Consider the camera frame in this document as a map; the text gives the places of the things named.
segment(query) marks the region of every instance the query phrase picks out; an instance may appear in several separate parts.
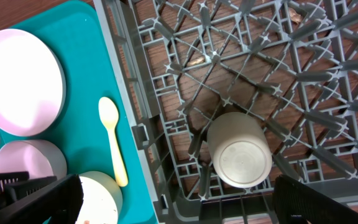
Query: dish rack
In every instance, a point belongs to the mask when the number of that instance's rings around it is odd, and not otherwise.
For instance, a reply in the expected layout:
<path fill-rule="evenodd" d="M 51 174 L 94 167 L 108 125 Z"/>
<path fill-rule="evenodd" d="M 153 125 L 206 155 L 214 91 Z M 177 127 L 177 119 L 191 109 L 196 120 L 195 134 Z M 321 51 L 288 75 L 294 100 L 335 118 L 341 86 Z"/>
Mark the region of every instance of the dish rack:
<path fill-rule="evenodd" d="M 276 223 L 280 174 L 358 202 L 358 0 L 94 5 L 160 223 Z M 206 145 L 230 111 L 254 117 L 272 150 L 249 189 L 220 180 Z"/>

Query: yellow spoon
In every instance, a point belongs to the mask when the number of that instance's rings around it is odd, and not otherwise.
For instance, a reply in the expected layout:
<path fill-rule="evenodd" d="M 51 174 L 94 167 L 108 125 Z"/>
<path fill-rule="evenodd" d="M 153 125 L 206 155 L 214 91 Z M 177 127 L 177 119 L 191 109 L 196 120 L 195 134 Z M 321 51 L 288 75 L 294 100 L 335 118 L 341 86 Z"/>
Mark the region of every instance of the yellow spoon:
<path fill-rule="evenodd" d="M 116 105 L 109 98 L 102 97 L 99 100 L 99 115 L 102 124 L 109 134 L 112 167 L 114 169 L 114 174 L 116 175 L 116 182 L 118 186 L 125 187 L 128 184 L 128 176 L 124 162 L 122 161 L 121 153 L 119 152 L 116 138 L 115 129 L 119 119 Z"/>

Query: gray container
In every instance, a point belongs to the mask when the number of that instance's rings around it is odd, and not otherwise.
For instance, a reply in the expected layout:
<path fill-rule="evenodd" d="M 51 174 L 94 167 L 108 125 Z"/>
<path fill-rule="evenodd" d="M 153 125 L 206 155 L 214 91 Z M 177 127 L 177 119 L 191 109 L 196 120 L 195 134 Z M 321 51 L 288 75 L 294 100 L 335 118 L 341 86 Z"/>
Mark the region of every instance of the gray container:
<path fill-rule="evenodd" d="M 248 189 L 226 189 L 214 173 L 212 162 L 205 164 L 199 160 L 210 123 L 229 106 L 252 116 L 263 124 L 264 131 L 270 131 L 279 138 L 280 146 L 272 154 L 272 170 L 279 170 L 302 181 L 338 202 L 358 202 L 358 85 L 351 88 L 348 77 L 349 74 L 358 77 L 358 59 L 354 58 L 358 53 L 358 32 L 350 29 L 358 23 L 358 10 L 351 10 L 358 7 L 358 1 L 347 5 L 345 0 L 301 4 L 276 0 L 256 6 L 255 1 L 243 0 L 234 4 L 228 0 L 217 0 L 211 9 L 205 2 L 198 4 L 198 12 L 194 13 L 190 11 L 192 0 L 184 0 L 181 5 L 166 0 L 152 0 L 156 15 L 160 15 L 163 7 L 177 12 L 172 14 L 177 18 L 175 27 L 170 27 L 160 16 L 138 21 L 135 2 L 129 1 L 126 4 L 118 0 L 94 0 L 94 5 L 127 118 L 132 126 L 150 198 L 160 223 L 222 223 L 236 219 L 243 219 L 247 223 L 248 217 L 260 214 L 268 214 L 274 223 L 277 222 L 270 194 L 273 180 L 268 177 L 261 184 Z M 229 7 L 233 13 L 215 19 L 220 7 Z M 293 29 L 289 8 L 303 18 L 297 29 Z M 274 18 L 255 16 L 254 13 L 261 9 L 271 9 Z M 178 31 L 185 17 L 193 19 L 199 25 Z M 216 24 L 224 21 L 235 22 L 231 32 L 216 28 Z M 245 30 L 240 30 L 240 21 L 244 21 Z M 252 38 L 252 31 L 248 29 L 251 22 L 260 24 L 265 31 Z M 211 31 L 225 37 L 225 44 L 220 49 L 210 47 Z M 199 32 L 199 37 L 192 42 L 181 40 L 181 35 L 190 32 Z M 278 40 L 271 39 L 268 33 L 276 34 Z M 146 35 L 150 36 L 149 40 L 144 39 Z M 343 38 L 352 40 L 346 52 L 343 50 Z M 237 44 L 240 52 L 223 57 L 221 53 L 229 41 Z M 180 60 L 177 48 L 171 49 L 174 42 L 180 42 L 189 48 L 184 61 Z M 165 65 L 163 75 L 153 73 L 150 57 L 145 50 L 155 44 L 163 44 L 168 55 L 169 63 Z M 273 57 L 263 54 L 264 49 L 280 44 L 284 48 L 278 55 Z M 298 57 L 297 50 L 300 48 L 313 52 L 304 66 Z M 201 64 L 189 65 L 195 52 L 204 59 Z M 251 57 L 258 57 L 269 64 L 269 71 L 264 74 L 262 81 L 256 82 L 249 74 L 245 75 L 241 70 L 224 63 L 241 55 L 248 55 L 243 67 L 246 67 L 246 62 Z M 284 60 L 287 55 L 290 56 L 292 67 Z M 328 60 L 333 66 L 309 71 L 321 59 Z M 220 65 L 228 73 L 234 74 L 236 79 L 240 78 L 256 88 L 257 91 L 253 93 L 247 106 L 240 105 L 228 92 L 218 91 L 205 84 L 204 81 L 215 65 Z M 188 73 L 191 69 L 201 67 L 210 67 L 203 81 Z M 290 85 L 287 85 L 289 87 L 285 91 L 279 82 L 269 81 L 269 77 L 274 77 L 277 71 L 286 72 L 295 80 L 287 83 Z M 207 114 L 198 109 L 197 94 L 190 100 L 183 100 L 178 81 L 184 76 L 194 80 L 198 89 L 206 88 L 219 96 L 220 101 L 216 103 L 213 113 Z M 308 101 L 308 86 L 320 91 L 320 95 L 312 102 Z M 296 92 L 299 94 L 300 105 L 294 100 Z M 161 97 L 167 94 L 177 94 L 180 99 L 177 119 L 167 119 L 164 112 Z M 267 95 L 280 102 L 268 117 L 252 111 L 258 95 Z M 336 99 L 341 105 L 318 109 L 318 105 L 331 99 Z M 285 113 L 287 108 L 293 108 L 302 114 L 299 122 L 291 129 L 277 121 L 277 116 Z M 189 125 L 191 111 L 208 120 L 197 131 Z M 315 136 L 313 131 L 315 124 L 324 128 L 320 137 Z M 191 138 L 189 161 L 180 161 L 176 156 L 172 137 L 179 134 L 188 134 Z M 307 135 L 307 141 L 302 140 L 304 134 Z M 309 148 L 310 154 L 300 159 L 285 158 L 283 153 L 297 144 Z M 354 166 L 341 159 L 348 155 L 352 156 Z M 326 166 L 334 171 L 334 178 L 324 176 L 323 167 Z M 197 178 L 197 181 L 190 190 L 186 190 L 183 180 L 191 177 Z"/>

